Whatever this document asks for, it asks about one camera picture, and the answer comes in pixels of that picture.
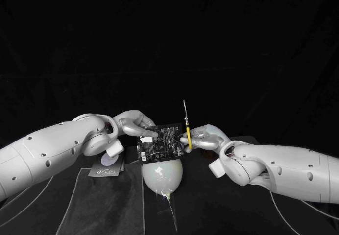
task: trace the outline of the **black background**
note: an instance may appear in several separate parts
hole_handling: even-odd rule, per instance
[[[338,36],[330,0],[1,0],[0,147],[84,113],[183,122],[185,99],[192,128],[339,156]]]

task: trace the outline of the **needle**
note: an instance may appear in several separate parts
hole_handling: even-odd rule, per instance
[[[187,118],[187,111],[185,110],[185,120],[186,120],[186,132],[187,132],[187,140],[189,140],[189,149],[192,149],[192,142],[190,142],[190,132],[189,132],[189,118]]]

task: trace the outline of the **white wire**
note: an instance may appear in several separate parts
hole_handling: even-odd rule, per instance
[[[48,185],[45,186],[45,188],[43,188],[40,194],[37,195],[37,197],[42,195],[45,189],[48,188]],[[16,216],[14,216],[6,223],[3,223],[3,224],[0,225],[0,228],[22,214],[22,212],[29,208],[29,206],[30,206],[30,205],[33,204],[33,202],[36,201],[37,197],[36,197],[35,200],[30,202],[30,204],[24,207],[24,209],[16,214]]]
[[[1,207],[0,213],[1,213],[1,211],[4,210],[4,208],[13,203],[13,201],[23,195],[23,193],[24,193],[29,189],[30,189],[30,187],[27,187],[27,188],[22,191],[22,193],[14,197],[14,199]]]
[[[300,200],[309,207],[312,207],[317,212],[320,212],[323,215],[326,215],[327,217],[330,217],[332,219],[339,220],[339,218],[333,217],[332,215],[326,214],[325,212],[322,212],[316,207],[313,207],[307,202],[304,202],[303,200]]]
[[[275,204],[275,201],[274,201],[274,198],[273,198],[273,194],[271,194],[271,199],[273,199],[273,203],[274,203],[275,208],[277,208],[277,204]],[[294,231],[294,233],[296,233],[297,235],[300,235],[300,233],[294,230],[294,228],[293,228],[293,227],[290,226],[290,224],[287,223],[287,221],[286,221],[286,219],[284,219],[284,217],[283,217],[283,215],[281,215],[281,213],[280,213],[278,208],[277,208],[277,212],[278,212],[278,214],[280,214],[280,216],[281,216],[281,218],[283,218],[283,220],[284,220],[286,224],[288,225],[288,227],[290,227],[290,228],[291,228],[291,230]]]

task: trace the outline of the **robotic hand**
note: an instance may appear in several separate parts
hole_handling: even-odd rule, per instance
[[[193,148],[219,154],[209,164],[216,178],[226,174],[241,186],[260,185],[291,198],[339,204],[338,158],[299,147],[231,141],[212,125],[192,129],[190,135]],[[187,133],[180,141],[187,144]]]
[[[0,201],[62,172],[81,153],[94,156],[107,151],[117,156],[124,151],[118,135],[157,137],[144,130],[154,125],[138,110],[130,110],[114,118],[84,114],[26,135],[0,149]]]

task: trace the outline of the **black card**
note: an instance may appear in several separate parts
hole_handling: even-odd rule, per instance
[[[137,137],[137,156],[138,163],[154,163],[179,159],[183,155],[182,124],[169,124],[147,127],[159,133],[156,138],[140,136]]]

